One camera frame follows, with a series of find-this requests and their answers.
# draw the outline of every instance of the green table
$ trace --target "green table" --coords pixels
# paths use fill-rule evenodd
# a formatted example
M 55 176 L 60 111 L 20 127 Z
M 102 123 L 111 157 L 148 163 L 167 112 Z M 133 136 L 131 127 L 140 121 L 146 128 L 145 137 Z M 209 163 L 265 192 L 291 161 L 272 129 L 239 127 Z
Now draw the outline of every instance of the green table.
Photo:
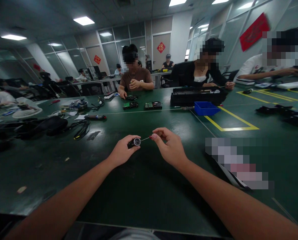
M 106 121 L 92 121 L 88 134 L 98 132 L 94 140 L 88 141 L 87 135 L 75 141 L 73 135 L 77 130 L 73 130 L 54 137 L 44 135 L 29 141 L 13 141 L 11 150 L 0 153 L 0 213 L 28 215 L 104 160 L 124 136 L 137 134 L 144 138 L 157 127 L 167 127 L 181 136 L 190 160 L 221 178 L 219 169 L 204 156 L 205 138 L 263 140 L 256 148 L 244 149 L 243 154 L 250 155 L 250 163 L 257 164 L 257 171 L 268 172 L 268 179 L 275 181 L 275 191 L 255 190 L 250 194 L 298 223 L 298 128 L 282 122 L 278 115 L 261 116 L 254 111 L 263 101 L 288 102 L 298 108 L 298 93 L 280 90 L 274 94 L 284 97 L 262 92 L 246 96 L 239 93 L 243 89 L 236 87 L 223 103 L 222 111 L 209 119 L 196 116 L 194 111 L 170 106 L 172 89 L 156 89 L 134 93 L 139 96 L 136 100 L 139 108 L 123 110 L 126 101 L 114 97 L 106 100 L 96 113 L 91 111 L 89 114 L 107 116 Z M 89 104 L 97 101 L 96 96 L 85 99 Z M 67 100 L 61 99 L 51 106 L 48 105 L 51 100 L 40 104 L 43 112 L 36 117 L 59 110 L 59 105 Z M 163 109 L 144 111 L 144 103 L 150 101 L 161 101 Z M 21 186 L 27 189 L 17 194 Z M 150 140 L 143 142 L 126 164 L 112 171 L 77 221 L 230 236 L 212 209 L 189 182 L 162 159 Z

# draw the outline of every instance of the ceiling light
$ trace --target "ceiling light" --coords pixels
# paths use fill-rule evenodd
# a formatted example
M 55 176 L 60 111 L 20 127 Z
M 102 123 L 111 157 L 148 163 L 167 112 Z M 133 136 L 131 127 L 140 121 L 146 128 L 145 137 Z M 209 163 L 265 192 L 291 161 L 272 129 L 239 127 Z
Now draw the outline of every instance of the ceiling light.
M 169 4 L 169 7 L 171 6 L 175 6 L 175 5 L 178 5 L 178 4 L 183 4 L 185 3 L 187 0 L 171 0 L 170 1 L 170 4 Z
M 253 2 L 246 3 L 245 5 L 242 5 L 240 8 L 238 8 L 238 10 L 240 10 L 240 9 L 245 9 L 245 8 L 250 8 L 250 7 L 252 6 L 252 3 L 253 3 Z
M 203 27 L 208 27 L 208 26 L 209 26 L 209 24 L 205 24 L 205 25 L 199 26 L 198 28 L 203 28 Z
M 59 47 L 59 46 L 62 46 L 62 44 L 59 44 L 59 43 L 50 43 L 48 44 L 49 46 L 53 46 L 53 47 Z
M 81 24 L 82 26 L 89 25 L 89 24 L 94 24 L 95 23 L 94 21 L 92 21 L 88 17 L 75 18 L 74 21 L 77 22 L 77 23 L 79 23 L 79 24 Z
M 218 3 L 228 2 L 228 1 L 229 0 L 215 0 L 212 4 L 218 4 Z
M 2 38 L 11 39 L 11 40 L 17 40 L 17 41 L 23 40 L 23 39 L 27 39 L 25 37 L 16 36 L 16 35 L 12 35 L 12 34 L 2 36 Z
M 110 32 L 104 32 L 104 33 L 99 33 L 103 37 L 108 37 L 111 36 L 112 34 Z

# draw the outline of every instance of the brown t-shirt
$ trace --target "brown t-shirt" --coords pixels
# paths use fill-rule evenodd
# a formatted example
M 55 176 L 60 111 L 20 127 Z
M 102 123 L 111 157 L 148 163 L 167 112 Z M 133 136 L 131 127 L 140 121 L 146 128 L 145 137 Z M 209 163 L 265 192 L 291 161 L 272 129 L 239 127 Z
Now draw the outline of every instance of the brown t-shirt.
M 135 74 L 131 74 L 130 72 L 126 72 L 121 76 L 120 86 L 127 87 L 128 91 L 130 91 L 129 84 L 132 79 L 136 79 L 141 82 L 151 83 L 153 82 L 151 79 L 151 75 L 148 69 L 146 68 L 138 68 Z M 132 91 L 141 91 L 142 87 L 137 89 L 133 89 Z

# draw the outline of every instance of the red sign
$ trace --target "red sign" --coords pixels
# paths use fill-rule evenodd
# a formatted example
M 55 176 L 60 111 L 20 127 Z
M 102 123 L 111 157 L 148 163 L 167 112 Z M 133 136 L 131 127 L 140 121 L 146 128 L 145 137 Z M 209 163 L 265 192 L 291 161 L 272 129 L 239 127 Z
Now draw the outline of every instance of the red sign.
M 40 72 L 40 67 L 37 64 L 34 64 L 33 68 Z
M 96 63 L 100 64 L 101 58 L 95 55 L 95 58 L 93 59 Z
M 254 45 L 260 38 L 262 38 L 262 32 L 268 32 L 270 30 L 266 15 L 262 13 L 250 27 L 240 36 L 240 44 L 242 51 L 246 51 L 252 45 Z
M 163 50 L 165 50 L 165 48 L 166 48 L 166 46 L 162 42 L 157 47 L 157 49 L 160 53 L 162 53 Z

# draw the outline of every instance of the blue plastic box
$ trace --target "blue plastic box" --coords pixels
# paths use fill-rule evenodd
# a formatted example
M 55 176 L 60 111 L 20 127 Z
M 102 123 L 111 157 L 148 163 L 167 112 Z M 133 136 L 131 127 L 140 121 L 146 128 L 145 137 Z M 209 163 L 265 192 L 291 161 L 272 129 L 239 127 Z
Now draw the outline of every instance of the blue plastic box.
M 220 109 L 211 102 L 195 102 L 195 112 L 198 116 L 212 116 L 220 112 Z

